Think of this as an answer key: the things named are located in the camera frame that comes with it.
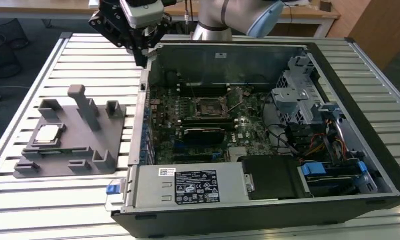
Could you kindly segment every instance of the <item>wooden furniture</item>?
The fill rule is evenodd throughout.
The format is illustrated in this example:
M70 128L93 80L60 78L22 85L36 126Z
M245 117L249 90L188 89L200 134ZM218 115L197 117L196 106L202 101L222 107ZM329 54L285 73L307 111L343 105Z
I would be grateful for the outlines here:
M328 37L353 38L383 70L400 52L400 0L332 0L341 17Z
M198 15L198 1L204 0L192 1L193 16L196 18ZM285 9L279 20L280 24L285 24L285 28L288 28L287 25L289 23L303 25L300 27L303 31L297 31L299 27L296 26L292 26L289 31L285 31L281 25L277 26L276 31L281 29L280 32L289 32L291 36L319 38L327 36L340 14L336 11L325 12L317 10L320 1L313 0L312 2L312 6L296 6L291 10ZM89 8L89 0L0 0L0 18L86 20L96 9L96 7ZM185 3L181 2L174 6L166 7L165 11L173 16L174 21L182 21Z

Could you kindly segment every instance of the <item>red wire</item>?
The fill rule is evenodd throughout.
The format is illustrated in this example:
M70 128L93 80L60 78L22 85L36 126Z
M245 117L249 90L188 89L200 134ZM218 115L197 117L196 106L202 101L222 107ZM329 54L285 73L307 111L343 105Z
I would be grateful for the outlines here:
M311 145L309 145L309 148L311 148L311 149L313 148L315 138L316 138L317 136L323 136L323 135L325 135L325 134L324 134L324 133L317 133L317 134L315 134L315 135L312 136L312 138L311 138Z

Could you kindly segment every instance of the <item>warning label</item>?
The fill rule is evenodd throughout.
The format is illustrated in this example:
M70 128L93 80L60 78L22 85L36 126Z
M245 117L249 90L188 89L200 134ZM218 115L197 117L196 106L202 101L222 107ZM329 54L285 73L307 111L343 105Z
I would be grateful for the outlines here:
M178 205L218 203L220 189L216 170L176 172L174 195L174 202Z

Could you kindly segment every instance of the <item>aluminum profile table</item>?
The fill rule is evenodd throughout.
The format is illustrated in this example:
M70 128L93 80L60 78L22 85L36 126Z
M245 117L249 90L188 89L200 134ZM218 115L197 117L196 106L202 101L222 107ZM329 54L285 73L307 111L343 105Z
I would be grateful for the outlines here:
M188 40L186 36L166 36ZM236 37L237 41L252 41ZM323 51L380 138L400 164L400 93L355 43L344 39L279 38L256 41L315 42ZM126 176L141 69L134 59L98 34L62 34L45 66L0 141L0 240L130 240L104 204L105 187ZM110 175L16 179L13 168L38 123L41 99L66 97L68 87L82 84L96 104L118 100L126 109L117 172ZM323 86L329 99L331 90ZM122 203L112 199L113 206ZM400 206L371 212L344 224L220 233L173 239L400 239Z

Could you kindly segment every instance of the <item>blue latch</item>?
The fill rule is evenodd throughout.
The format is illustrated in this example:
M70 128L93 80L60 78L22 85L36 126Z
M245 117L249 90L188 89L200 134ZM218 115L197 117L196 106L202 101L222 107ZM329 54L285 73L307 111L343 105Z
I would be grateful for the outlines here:
M106 186L106 195L120 194L120 185L108 185Z
M308 162L300 167L300 169L301 172L304 173L304 176L327 174L327 170L321 162Z
M359 161L357 164L359 164L361 173L367 173L368 172L368 167L367 167L365 163L363 161Z

